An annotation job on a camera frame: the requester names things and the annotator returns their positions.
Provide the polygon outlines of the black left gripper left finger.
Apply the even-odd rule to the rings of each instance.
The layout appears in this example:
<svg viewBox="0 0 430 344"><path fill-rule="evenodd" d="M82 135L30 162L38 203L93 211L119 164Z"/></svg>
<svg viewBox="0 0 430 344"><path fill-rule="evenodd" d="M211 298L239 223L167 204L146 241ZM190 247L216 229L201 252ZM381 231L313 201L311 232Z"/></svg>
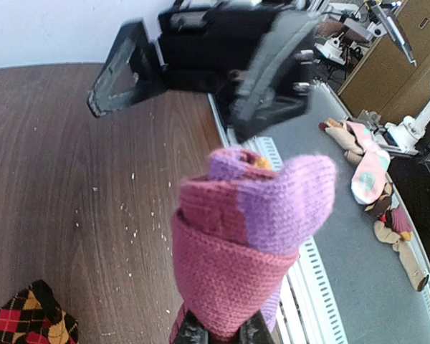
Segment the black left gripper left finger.
<svg viewBox="0 0 430 344"><path fill-rule="evenodd" d="M174 344L209 344L209 332L198 321L196 316L188 311L179 328Z"/></svg>

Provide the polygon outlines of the maroon purple striped sock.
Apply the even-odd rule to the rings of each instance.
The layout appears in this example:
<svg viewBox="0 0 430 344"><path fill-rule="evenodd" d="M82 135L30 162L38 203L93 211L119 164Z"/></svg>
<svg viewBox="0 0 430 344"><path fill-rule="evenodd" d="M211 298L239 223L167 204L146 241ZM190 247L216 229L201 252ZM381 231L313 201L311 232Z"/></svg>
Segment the maroon purple striped sock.
<svg viewBox="0 0 430 344"><path fill-rule="evenodd" d="M213 151L207 174L181 183L171 221L183 303L170 342L188 311L210 343L238 343L240 327L258 311L272 333L277 294L300 243L261 244L258 238L274 221L293 219L308 221L306 234L313 236L333 211L336 182L336 164L327 156L301 155L276 172L249 150Z"/></svg>

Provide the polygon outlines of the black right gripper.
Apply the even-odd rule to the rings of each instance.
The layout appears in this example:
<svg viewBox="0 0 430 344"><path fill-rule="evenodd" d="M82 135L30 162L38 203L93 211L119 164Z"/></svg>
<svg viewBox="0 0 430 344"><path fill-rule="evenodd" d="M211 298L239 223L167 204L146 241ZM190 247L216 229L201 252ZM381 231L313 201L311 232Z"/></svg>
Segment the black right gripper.
<svg viewBox="0 0 430 344"><path fill-rule="evenodd" d="M158 15L149 40L142 19L124 23L87 96L101 118L168 90L235 92L230 105L236 139L306 113L312 89L314 35L320 15L276 1L187 6ZM133 84L115 92L121 74Z"/></svg>

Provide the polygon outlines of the black red yellow argyle sock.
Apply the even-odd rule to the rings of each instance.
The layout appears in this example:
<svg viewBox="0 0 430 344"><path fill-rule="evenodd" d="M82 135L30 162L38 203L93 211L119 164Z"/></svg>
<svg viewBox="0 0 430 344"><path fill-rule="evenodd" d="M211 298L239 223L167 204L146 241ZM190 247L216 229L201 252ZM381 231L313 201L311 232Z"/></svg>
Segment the black red yellow argyle sock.
<svg viewBox="0 0 430 344"><path fill-rule="evenodd" d="M61 308L42 279L17 292L0 307L0 343L78 342L78 320Z"/></svg>

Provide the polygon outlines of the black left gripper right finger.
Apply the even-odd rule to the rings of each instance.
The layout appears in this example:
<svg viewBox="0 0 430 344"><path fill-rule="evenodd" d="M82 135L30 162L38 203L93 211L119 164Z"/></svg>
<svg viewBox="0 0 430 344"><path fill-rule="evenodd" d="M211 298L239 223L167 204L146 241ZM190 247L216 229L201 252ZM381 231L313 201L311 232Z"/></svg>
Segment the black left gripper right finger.
<svg viewBox="0 0 430 344"><path fill-rule="evenodd" d="M274 344L271 332L260 311L240 327L239 344Z"/></svg>

